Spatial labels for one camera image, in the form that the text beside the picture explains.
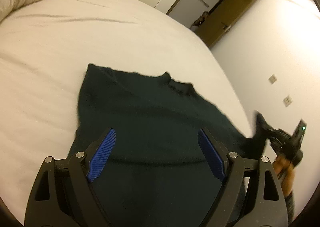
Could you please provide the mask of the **right forearm dark sleeve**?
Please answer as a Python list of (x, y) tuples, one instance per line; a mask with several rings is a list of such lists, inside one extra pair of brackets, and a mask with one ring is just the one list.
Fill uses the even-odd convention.
[(295, 210), (295, 202), (293, 199), (293, 192), (291, 191), (290, 194), (285, 197), (285, 203), (287, 208), (287, 216), (288, 216), (288, 224), (290, 225), (293, 221), (293, 215)]

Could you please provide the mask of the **person's right hand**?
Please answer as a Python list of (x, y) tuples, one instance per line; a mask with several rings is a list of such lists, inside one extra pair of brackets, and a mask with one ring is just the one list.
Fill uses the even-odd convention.
[(272, 163), (274, 172), (281, 180), (281, 189), (284, 197), (288, 197), (293, 190), (293, 182), (295, 179), (295, 171), (293, 164), (284, 155), (276, 157)]

